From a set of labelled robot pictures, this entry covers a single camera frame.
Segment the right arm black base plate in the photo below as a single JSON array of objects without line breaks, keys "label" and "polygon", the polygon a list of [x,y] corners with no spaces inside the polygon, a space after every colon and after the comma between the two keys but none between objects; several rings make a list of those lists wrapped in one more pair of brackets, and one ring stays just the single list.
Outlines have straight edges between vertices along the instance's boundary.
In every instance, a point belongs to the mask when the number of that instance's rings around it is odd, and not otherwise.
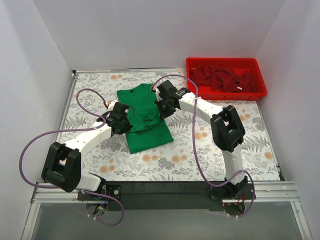
[{"label": "right arm black base plate", "polygon": [[232,184],[222,187],[210,186],[207,190],[207,194],[212,200],[238,200],[240,197],[245,197],[245,200],[251,200],[252,198],[256,198],[251,183],[244,186],[235,186]]}]

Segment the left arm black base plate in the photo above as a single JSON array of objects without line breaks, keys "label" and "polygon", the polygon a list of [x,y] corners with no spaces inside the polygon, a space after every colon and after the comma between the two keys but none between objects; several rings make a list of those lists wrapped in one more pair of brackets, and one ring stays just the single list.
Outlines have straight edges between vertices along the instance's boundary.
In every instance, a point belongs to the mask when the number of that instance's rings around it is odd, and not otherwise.
[{"label": "left arm black base plate", "polygon": [[[119,184],[111,184],[98,187],[97,191],[95,191],[96,194],[101,195],[107,195],[110,197],[113,197],[117,200],[121,199],[122,194],[122,186]],[[79,190],[77,194],[77,200],[79,201],[102,201],[106,200],[105,197],[92,195],[89,193],[84,192],[83,190]]]}]

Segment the green t shirt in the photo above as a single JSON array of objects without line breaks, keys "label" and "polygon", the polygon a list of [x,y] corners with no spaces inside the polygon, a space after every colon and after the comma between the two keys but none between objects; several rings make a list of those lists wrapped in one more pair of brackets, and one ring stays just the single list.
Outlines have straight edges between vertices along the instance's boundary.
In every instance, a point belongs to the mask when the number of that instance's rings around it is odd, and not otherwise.
[{"label": "green t shirt", "polygon": [[157,97],[151,88],[151,83],[141,83],[132,89],[117,91],[118,101],[130,106],[127,118],[132,128],[125,136],[131,154],[174,141],[155,104]]}]

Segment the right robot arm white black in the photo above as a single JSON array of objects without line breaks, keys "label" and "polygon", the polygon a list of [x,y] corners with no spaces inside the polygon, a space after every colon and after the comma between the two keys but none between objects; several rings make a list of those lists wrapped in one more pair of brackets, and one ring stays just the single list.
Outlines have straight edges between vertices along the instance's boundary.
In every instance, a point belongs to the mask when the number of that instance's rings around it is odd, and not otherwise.
[{"label": "right robot arm white black", "polygon": [[[177,109],[192,113],[192,148],[197,168],[203,180],[212,188],[221,188],[232,199],[237,199],[245,192],[248,184],[243,160],[242,143],[246,134],[237,110],[232,106],[220,107],[201,99],[197,93],[187,88],[177,89],[166,80],[158,87],[153,85],[151,91],[156,95],[155,104],[160,116],[167,118]],[[225,166],[224,182],[211,183],[205,176],[199,162],[196,149],[196,117],[211,126],[212,138],[216,147],[222,151]]]}]

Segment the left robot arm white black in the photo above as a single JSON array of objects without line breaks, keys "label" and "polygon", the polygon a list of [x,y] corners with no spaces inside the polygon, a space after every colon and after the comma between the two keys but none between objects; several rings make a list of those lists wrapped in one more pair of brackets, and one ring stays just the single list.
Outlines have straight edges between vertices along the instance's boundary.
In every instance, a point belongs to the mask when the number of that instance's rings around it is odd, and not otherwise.
[{"label": "left robot arm white black", "polygon": [[101,142],[113,135],[127,133],[132,128],[127,118],[130,106],[115,100],[107,109],[94,122],[92,130],[84,131],[64,143],[51,144],[41,173],[43,181],[67,193],[87,190],[95,200],[106,196],[105,179],[82,171],[82,160]]}]

